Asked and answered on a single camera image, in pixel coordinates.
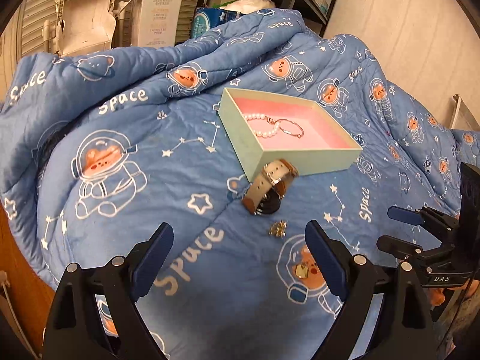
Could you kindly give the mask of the operator hand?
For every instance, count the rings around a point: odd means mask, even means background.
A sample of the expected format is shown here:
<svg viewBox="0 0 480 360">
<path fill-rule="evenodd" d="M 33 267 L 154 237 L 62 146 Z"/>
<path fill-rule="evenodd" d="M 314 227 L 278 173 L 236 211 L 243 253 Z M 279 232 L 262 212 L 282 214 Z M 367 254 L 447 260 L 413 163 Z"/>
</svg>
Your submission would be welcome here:
<svg viewBox="0 0 480 360">
<path fill-rule="evenodd" d="M 430 297 L 430 304 L 432 307 L 441 306 L 445 302 L 445 295 L 443 294 L 444 288 L 431 288 L 428 289 Z"/>
</svg>

